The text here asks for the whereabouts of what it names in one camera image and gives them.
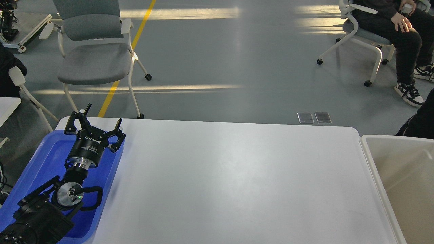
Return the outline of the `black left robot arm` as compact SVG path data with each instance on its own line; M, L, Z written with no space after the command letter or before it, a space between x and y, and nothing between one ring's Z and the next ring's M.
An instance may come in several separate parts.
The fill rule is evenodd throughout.
M49 133L1 209L2 244L78 244L96 230L123 151L122 119L104 131L91 105Z

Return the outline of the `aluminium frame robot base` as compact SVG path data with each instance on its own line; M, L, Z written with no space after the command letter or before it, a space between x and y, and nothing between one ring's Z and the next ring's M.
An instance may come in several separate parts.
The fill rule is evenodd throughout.
M1 0L1 44L19 53L26 51L26 44L42 31L52 16L44 13L16 13L15 0Z

